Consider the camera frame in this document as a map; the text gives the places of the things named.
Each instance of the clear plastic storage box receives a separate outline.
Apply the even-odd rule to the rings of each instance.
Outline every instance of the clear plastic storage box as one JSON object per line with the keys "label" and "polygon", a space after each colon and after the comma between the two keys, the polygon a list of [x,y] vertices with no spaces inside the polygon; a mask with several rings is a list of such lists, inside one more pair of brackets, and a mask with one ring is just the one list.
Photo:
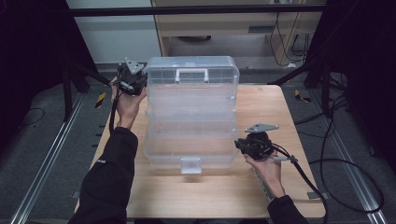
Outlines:
{"label": "clear plastic storage box", "polygon": [[228,168],[238,153],[234,105],[239,70],[228,56],[148,61],[144,153],[158,169],[199,174]]}

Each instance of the black sleeve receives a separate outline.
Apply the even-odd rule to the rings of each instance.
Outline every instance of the black sleeve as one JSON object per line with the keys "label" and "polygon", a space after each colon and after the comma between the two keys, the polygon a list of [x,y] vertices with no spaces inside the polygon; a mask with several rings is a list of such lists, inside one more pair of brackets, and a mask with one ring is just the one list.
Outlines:
{"label": "black sleeve", "polygon": [[116,128],[82,181],[79,207],[69,223],[126,223],[136,151],[136,135]]}
{"label": "black sleeve", "polygon": [[268,204],[268,212],[275,224],[307,224],[289,195],[273,199]]}

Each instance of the hand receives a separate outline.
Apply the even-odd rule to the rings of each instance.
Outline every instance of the hand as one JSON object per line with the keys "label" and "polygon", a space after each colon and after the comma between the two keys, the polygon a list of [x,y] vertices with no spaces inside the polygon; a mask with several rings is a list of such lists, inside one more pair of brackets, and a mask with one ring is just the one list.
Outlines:
{"label": "hand", "polygon": [[246,162],[253,166],[274,197],[280,198],[285,196],[285,189],[283,189],[280,177],[281,162],[274,160],[276,155],[277,152],[274,151],[269,158],[262,161],[253,160],[248,154],[244,154],[244,157]]}
{"label": "hand", "polygon": [[[111,90],[113,93],[111,96],[111,101],[113,101],[116,98],[117,87],[112,85]],[[117,104],[117,112],[119,113],[120,121],[117,123],[117,127],[123,127],[131,130],[132,125],[134,124],[134,119],[139,112],[140,102],[142,102],[146,95],[146,87],[143,88],[142,92],[138,96],[128,95],[126,93],[121,93],[120,91],[120,98]]]}

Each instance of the gray floor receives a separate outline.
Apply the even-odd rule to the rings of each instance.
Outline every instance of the gray floor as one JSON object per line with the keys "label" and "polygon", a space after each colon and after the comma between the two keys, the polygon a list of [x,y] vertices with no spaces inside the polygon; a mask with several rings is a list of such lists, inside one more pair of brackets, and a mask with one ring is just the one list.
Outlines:
{"label": "gray floor", "polygon": [[[301,47],[301,44],[297,42],[296,48]],[[212,36],[209,41],[200,41],[196,38],[174,38],[171,49],[171,54],[176,56],[230,55],[240,68],[240,83],[267,83],[292,70],[287,66],[279,66],[275,62],[272,51],[262,35]],[[312,99],[320,92],[319,87],[306,91],[302,85],[303,80],[304,75],[300,75],[282,86],[290,113],[295,121],[319,112],[315,103],[307,103],[295,98],[294,90],[296,89]],[[103,125],[110,111],[109,89],[94,80],[90,80],[90,83],[92,84],[91,90],[84,94],[77,119],[31,211],[29,216],[31,220],[40,219],[40,223],[64,223],[62,220],[67,220],[73,215],[77,199],[73,198],[72,194],[79,189],[81,180],[91,165],[96,145],[100,140],[100,133],[104,131]],[[98,95],[104,91],[107,92],[107,98],[102,107],[94,108]],[[340,91],[332,91],[332,98],[340,94]],[[74,91],[74,99],[77,98],[78,94]],[[0,223],[2,223],[1,220],[7,223],[16,211],[61,128],[64,115],[62,86],[39,93],[32,107],[42,108],[45,111],[44,117],[40,119],[41,110],[30,111],[25,123],[36,120],[38,122],[22,126],[9,144],[8,154],[0,160],[0,186],[2,188]],[[382,213],[388,223],[396,223],[394,213],[396,197],[393,196],[393,190],[396,189],[395,174],[384,159],[370,156],[366,138],[356,123],[354,114],[348,111],[348,107],[342,107],[334,113],[336,133],[332,136],[338,133],[351,159],[375,179],[386,198]],[[323,136],[326,132],[324,119],[314,119],[297,125],[296,128],[308,160],[319,159],[323,138],[318,136]],[[325,146],[326,158],[339,158],[338,146],[331,137]],[[311,169],[319,189],[324,191],[318,165],[311,165]],[[351,184],[345,165],[338,162],[325,163],[324,176],[332,194],[354,207],[362,208],[361,197],[359,193],[356,193],[359,186],[354,187]],[[372,192],[378,201],[376,191],[370,184],[368,191]],[[328,200],[328,204],[330,223],[375,223],[371,222],[367,215],[351,211],[336,203],[334,199]],[[239,219],[212,220],[212,223],[234,224],[239,221]],[[192,223],[193,219],[164,219],[163,222],[185,224]],[[320,220],[312,220],[312,223],[320,223]]]}

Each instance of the black cable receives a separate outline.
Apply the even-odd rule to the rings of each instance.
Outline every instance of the black cable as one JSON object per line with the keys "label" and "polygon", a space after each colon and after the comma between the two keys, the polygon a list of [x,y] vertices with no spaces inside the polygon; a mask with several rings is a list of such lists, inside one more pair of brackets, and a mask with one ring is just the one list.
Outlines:
{"label": "black cable", "polygon": [[309,46],[309,34],[306,34],[305,35],[305,43],[304,43],[304,51],[303,51],[303,56],[302,56],[303,64],[305,63],[305,58],[308,55],[308,46]]}
{"label": "black cable", "polygon": [[330,75],[330,81],[332,81],[333,85],[335,85],[335,88],[339,91],[346,91],[347,86],[344,84],[343,81],[338,80],[337,78],[333,77]]}
{"label": "black cable", "polygon": [[[332,108],[334,108],[334,106],[336,105],[336,101],[337,101],[340,97],[338,97],[337,99],[334,100],[334,102],[333,102],[333,107],[332,107]],[[325,137],[323,138],[323,142],[322,142],[322,146],[321,146],[321,151],[320,151],[320,159],[318,160],[318,162],[319,162],[320,180],[321,180],[321,182],[322,182],[323,188],[325,188],[327,192],[329,192],[329,188],[327,187],[327,185],[326,185],[326,183],[325,183],[325,181],[324,181],[324,175],[323,175],[323,162],[324,162],[324,161],[342,161],[342,160],[340,160],[340,159],[324,159],[324,148],[325,148],[325,145],[326,145],[327,137],[329,136],[329,131],[330,131],[331,127],[332,127],[332,123],[333,123],[333,120],[334,120],[334,117],[333,117],[334,109],[332,109],[330,112],[331,112],[331,114],[330,114],[330,124],[329,124],[329,128],[328,128],[327,131],[326,131]],[[357,165],[354,164],[353,162],[350,162],[350,161],[345,161],[345,162],[348,163],[348,164],[357,166]],[[350,205],[348,205],[348,204],[346,204],[346,203],[343,203],[341,200],[339,200],[338,198],[334,197],[333,194],[330,194],[330,193],[329,193],[329,195],[332,196],[332,198],[333,198],[336,202],[340,203],[340,204],[343,205],[344,207],[349,208],[349,209],[351,209],[351,210],[353,210],[353,211],[356,211],[356,212],[359,212],[359,213],[363,213],[363,214],[374,213],[374,212],[377,212],[377,211],[381,210],[381,208],[383,207],[383,205],[384,205],[384,196],[383,196],[383,193],[382,193],[381,189],[380,189],[380,188],[378,187],[378,185],[375,183],[375,181],[373,180],[373,178],[370,177],[370,175],[369,175],[367,172],[365,172],[365,171],[363,171],[363,172],[364,172],[367,176],[369,176],[369,178],[371,179],[371,181],[375,184],[375,187],[378,189],[378,193],[379,193],[380,198],[381,198],[381,203],[379,204],[379,206],[378,206],[376,209],[368,210],[368,211],[367,211],[367,210],[362,210],[362,209],[359,209],[359,208],[355,208],[355,207],[350,206]]]}
{"label": "black cable", "polygon": [[116,85],[117,90],[116,90],[116,96],[113,99],[113,104],[111,106],[111,113],[110,113],[110,120],[108,122],[108,130],[110,131],[110,134],[113,133],[114,131],[114,118],[116,117],[116,111],[117,111],[117,105],[119,104],[119,99],[120,99],[120,72],[121,72],[122,67],[120,66],[117,69],[117,79],[113,81],[113,83],[110,83],[110,85]]}
{"label": "black cable", "polygon": [[[336,109],[338,109],[338,108],[344,106],[344,105],[341,105],[341,103],[343,103],[343,102],[346,102],[346,100],[344,100],[344,101],[342,101],[342,102],[340,102],[340,103],[335,104],[335,105],[334,105],[335,107],[331,107],[330,110],[336,110]],[[322,115],[325,115],[325,113],[324,113],[324,112],[321,112],[321,113],[318,113],[318,114],[313,115],[313,116],[311,116],[311,117],[308,117],[308,118],[305,118],[305,119],[301,119],[301,120],[294,121],[294,125],[299,125],[299,124],[302,124],[302,123],[307,123],[308,121],[311,121],[311,120],[313,120],[313,119],[317,119],[317,118],[319,118],[319,117],[322,116]]]}
{"label": "black cable", "polygon": [[323,197],[322,193],[312,184],[312,182],[309,180],[309,178],[306,176],[305,172],[301,168],[300,164],[298,164],[297,160],[294,158],[294,156],[290,155],[289,152],[283,148],[282,146],[273,143],[273,149],[280,152],[282,155],[286,156],[287,158],[290,159],[291,163],[294,165],[294,167],[297,169],[298,173],[301,175],[305,183],[311,188],[320,198],[320,200],[323,203],[323,207],[325,210],[325,214],[323,217],[323,223],[326,224],[328,219],[329,219],[329,207],[327,205],[326,199]]}
{"label": "black cable", "polygon": [[28,126],[28,125],[35,124],[35,123],[39,122],[40,120],[42,120],[44,118],[44,115],[46,114],[46,111],[44,109],[42,109],[42,108],[30,108],[30,110],[41,110],[41,112],[42,112],[41,117],[38,118],[37,120],[33,121],[33,122],[23,123],[21,126]]}
{"label": "black cable", "polygon": [[[359,165],[351,162],[351,161],[345,161],[345,160],[341,160],[341,159],[336,159],[336,158],[329,158],[329,159],[323,159],[321,162],[324,161],[339,161],[339,162],[345,162],[349,165],[355,166],[356,168],[358,168],[362,173],[364,173],[366,175],[367,178],[370,179],[370,181],[374,184],[378,195],[380,197],[380,204],[376,209],[373,210],[363,210],[363,209],[358,209],[355,207],[352,207],[346,203],[343,203],[342,201],[340,201],[337,197],[335,197],[328,189],[326,189],[327,193],[332,197],[332,199],[334,199],[336,202],[340,203],[341,205],[343,205],[344,207],[347,207],[355,212],[359,212],[359,213],[363,213],[363,214],[370,214],[370,213],[375,213],[378,212],[379,210],[382,209],[382,207],[384,206],[385,203],[385,199],[384,199],[384,193],[382,192],[381,188],[377,185],[376,181],[373,179],[372,176],[370,176],[370,174],[368,174],[367,171],[365,171],[363,168],[361,168]],[[316,160],[316,161],[311,161],[309,162],[309,164],[314,164],[314,163],[318,163],[320,162],[320,160]]]}
{"label": "black cable", "polygon": [[294,41],[293,41],[293,44],[291,45],[291,53],[293,53],[293,55],[294,56],[302,56],[302,55],[298,55],[298,54],[296,54],[295,52],[297,51],[297,52],[301,52],[302,50],[296,50],[296,49],[294,49],[294,45],[296,44],[296,41],[297,41],[297,39],[298,39],[298,36],[299,35],[296,35],[295,37],[294,37]]}
{"label": "black cable", "polygon": [[[279,21],[279,12],[276,13],[276,21],[275,21],[274,29],[273,29],[273,31],[271,32],[271,35],[270,35],[270,46],[271,46],[271,50],[272,50],[274,56],[276,56],[276,53],[275,53],[274,48],[273,48],[273,46],[272,46],[272,37],[273,37],[274,31],[275,31],[275,28],[277,27],[277,31],[278,31],[278,33],[279,33],[279,39],[280,39],[280,42],[282,43],[282,47],[283,47],[283,52],[285,53],[286,57],[290,60],[291,63],[297,63],[297,62],[299,62],[300,60],[293,60],[293,59],[291,59],[291,58],[289,57],[288,53],[286,52],[286,47],[285,47],[285,45],[284,45],[284,43],[283,43],[283,38],[282,38],[282,35],[280,34],[280,31],[279,31],[279,23],[278,23],[278,21]],[[276,63],[277,63],[279,66],[285,66],[285,65],[286,65],[286,64],[281,64],[280,62],[278,62],[276,57],[275,57],[275,61],[276,61]]]}
{"label": "black cable", "polygon": [[311,133],[303,133],[303,132],[299,132],[299,131],[297,131],[297,133],[305,134],[307,136],[316,137],[316,138],[324,138],[324,136],[318,136],[318,135],[314,135]]}

